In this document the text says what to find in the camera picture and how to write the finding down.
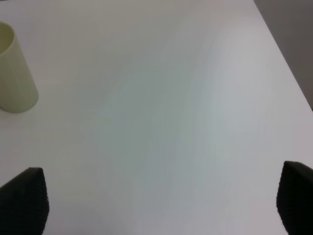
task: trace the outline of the cup rim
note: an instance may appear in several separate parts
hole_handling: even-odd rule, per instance
[[[7,24],[7,23],[5,23],[5,22],[1,22],[0,21],[0,25],[5,25],[5,26],[8,26],[9,28],[10,28],[10,30],[12,30],[12,32],[13,32],[13,40],[12,40],[12,42],[11,42],[11,44],[7,47],[7,49],[5,49],[4,50],[4,52],[2,52],[2,53],[0,53],[0,58],[3,56],[3,55],[5,55],[7,52],[8,52],[8,50],[10,50],[10,48],[12,47],[12,45],[13,45],[13,43],[15,42],[15,38],[16,38],[16,34],[15,34],[15,31],[14,31],[14,29],[9,25],[9,24]]]

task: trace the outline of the gray wall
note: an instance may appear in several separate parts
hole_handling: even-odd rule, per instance
[[[313,0],[255,0],[313,108]]]

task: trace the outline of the cylindrical cup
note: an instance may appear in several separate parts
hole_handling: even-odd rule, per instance
[[[14,30],[0,22],[0,106],[22,113],[38,101],[38,91]]]

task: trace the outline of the paper cup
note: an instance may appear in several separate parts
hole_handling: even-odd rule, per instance
[[[22,113],[38,100],[38,91],[14,30],[0,22],[0,106]]]

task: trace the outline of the white table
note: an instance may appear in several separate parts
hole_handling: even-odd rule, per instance
[[[40,92],[0,112],[0,184],[44,169],[45,235],[285,235],[313,115],[252,0],[9,0]]]

